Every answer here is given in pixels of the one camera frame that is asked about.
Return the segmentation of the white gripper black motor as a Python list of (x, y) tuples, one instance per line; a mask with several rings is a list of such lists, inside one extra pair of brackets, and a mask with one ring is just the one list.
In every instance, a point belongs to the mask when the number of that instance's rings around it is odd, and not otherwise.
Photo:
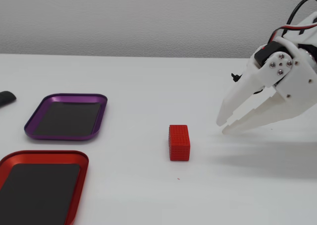
[(312, 44), (298, 44), (282, 37), (275, 40), (288, 51), (272, 53), (260, 65), (255, 55), (247, 62), (245, 71), (223, 98), (216, 119), (218, 126), (227, 123), (255, 92), (273, 87), (275, 93), (239, 120), (227, 125), (223, 134), (235, 134), (270, 123), (291, 119), (317, 104), (317, 61)]

